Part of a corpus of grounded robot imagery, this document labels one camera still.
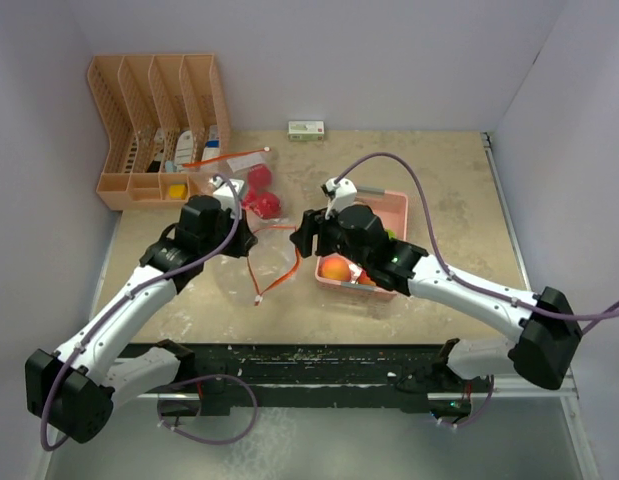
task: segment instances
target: pink plastic tray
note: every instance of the pink plastic tray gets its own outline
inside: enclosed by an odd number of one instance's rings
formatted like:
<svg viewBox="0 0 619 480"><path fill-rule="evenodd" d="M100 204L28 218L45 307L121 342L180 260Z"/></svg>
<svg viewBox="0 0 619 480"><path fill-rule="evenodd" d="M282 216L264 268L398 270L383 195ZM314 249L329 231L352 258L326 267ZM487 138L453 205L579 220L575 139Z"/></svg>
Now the pink plastic tray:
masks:
<svg viewBox="0 0 619 480"><path fill-rule="evenodd" d="M407 239L407 208L409 199L404 193L386 192L370 187L358 187L356 201L369 205L373 212L380 217L384 227L392 230L398 239ZM325 258L329 257L318 258L316 264L316 280L322 288L386 301L391 300L397 295L396 292L388 292L382 288L372 287L370 285L340 282L320 276L320 265ZM359 268L349 262L349 260L347 260L347 263L352 266L352 270Z"/></svg>

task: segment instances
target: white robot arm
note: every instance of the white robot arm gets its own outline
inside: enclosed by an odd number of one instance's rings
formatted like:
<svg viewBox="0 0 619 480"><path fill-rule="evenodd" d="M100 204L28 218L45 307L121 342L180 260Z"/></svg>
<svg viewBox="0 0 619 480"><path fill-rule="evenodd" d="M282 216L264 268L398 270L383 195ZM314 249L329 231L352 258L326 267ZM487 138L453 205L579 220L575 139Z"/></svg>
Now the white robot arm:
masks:
<svg viewBox="0 0 619 480"><path fill-rule="evenodd" d="M230 181L241 198L244 182ZM217 178L212 183L213 196L187 202L179 222L147 249L123 288L88 325L52 354L37 350L29 357L25 379L31 413L45 417L45 403L51 402L49 418L43 420L83 443L128 400L195 373L193 353L169 340L133 360L114 363L143 325L202 272L206 255L225 242L223 255L243 257L255 245L231 188ZM226 240L234 222L236 233ZM53 396L50 391L60 376L66 378Z"/></svg>
<svg viewBox="0 0 619 480"><path fill-rule="evenodd" d="M327 207L306 211L301 227L292 235L303 257L313 253L313 237L317 236L317 255L338 253L364 268L386 290L447 305L500 332L502 337L495 339L448 342L444 360L458 377L517 372L540 387L560 387L582 337L580 327L575 322L543 318L518 301L570 314L562 293L547 288L537 295L442 265L425 249L390 239L372 210L355 204L357 190L351 180L332 178L322 189L329 197ZM456 277L514 301L469 289Z"/></svg>

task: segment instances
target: peach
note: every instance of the peach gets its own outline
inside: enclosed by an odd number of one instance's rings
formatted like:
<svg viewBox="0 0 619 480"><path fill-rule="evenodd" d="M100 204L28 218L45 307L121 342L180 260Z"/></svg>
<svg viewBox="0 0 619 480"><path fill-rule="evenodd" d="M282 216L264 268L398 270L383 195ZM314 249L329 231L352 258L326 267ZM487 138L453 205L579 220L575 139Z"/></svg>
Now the peach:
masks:
<svg viewBox="0 0 619 480"><path fill-rule="evenodd" d="M339 282L351 281L349 263L339 256L327 257L320 264L320 276Z"/></svg>
<svg viewBox="0 0 619 480"><path fill-rule="evenodd" d="M358 277L358 283L359 283L360 285L370 285L370 286L372 286L372 287L375 287L375 286L376 286L376 282L374 282L373 280L371 280L371 279L369 278L369 275L367 275L367 272L364 272L364 271L363 271L363 272L360 274L360 276Z"/></svg>

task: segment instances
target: red toy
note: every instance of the red toy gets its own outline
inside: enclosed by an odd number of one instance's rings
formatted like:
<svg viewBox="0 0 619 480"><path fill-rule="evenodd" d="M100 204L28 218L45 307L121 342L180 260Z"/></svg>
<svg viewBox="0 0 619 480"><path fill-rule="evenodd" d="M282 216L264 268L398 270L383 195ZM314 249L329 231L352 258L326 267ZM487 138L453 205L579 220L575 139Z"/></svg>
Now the red toy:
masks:
<svg viewBox="0 0 619 480"><path fill-rule="evenodd" d="M249 184L249 187L257 192L269 188L269 186L271 186L272 179L273 175L271 174L271 170L269 170L263 163L252 167L247 174L247 183Z"/></svg>
<svg viewBox="0 0 619 480"><path fill-rule="evenodd" d="M245 195L242 205L263 220L279 217L281 212L280 199L267 191L272 180L271 170L262 163L251 167L247 174L249 191Z"/></svg>
<svg viewBox="0 0 619 480"><path fill-rule="evenodd" d="M280 199L271 192L264 192L251 205L251 210L263 220L279 217Z"/></svg>

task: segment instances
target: marble countertop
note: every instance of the marble countertop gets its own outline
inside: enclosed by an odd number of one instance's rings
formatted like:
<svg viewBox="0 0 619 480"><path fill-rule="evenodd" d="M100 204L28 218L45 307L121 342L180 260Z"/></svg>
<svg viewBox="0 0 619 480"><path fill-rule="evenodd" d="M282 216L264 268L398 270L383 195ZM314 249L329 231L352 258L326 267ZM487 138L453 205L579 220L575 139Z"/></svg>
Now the marble countertop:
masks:
<svg viewBox="0 0 619 480"><path fill-rule="evenodd" d="M326 205L320 185L375 151L402 156L420 177L441 251L451 265L523 287L489 162L477 132L331 131L322 143L293 143L282 131L234 132L234 151L271 146L274 171L290 224ZM350 175L358 185L409 195L408 241L431 250L420 200L403 168L373 159ZM98 308L120 289L147 246L179 210L128 210L115 234ZM252 251L258 275L273 278L293 253L282 235L267 233ZM289 245L280 249L276 245ZM490 327L427 300L398 296L385 303L318 287L316 258L253 306L245 259L216 258L136 335L135 342L171 338L190 343L443 343L497 335Z"/></svg>

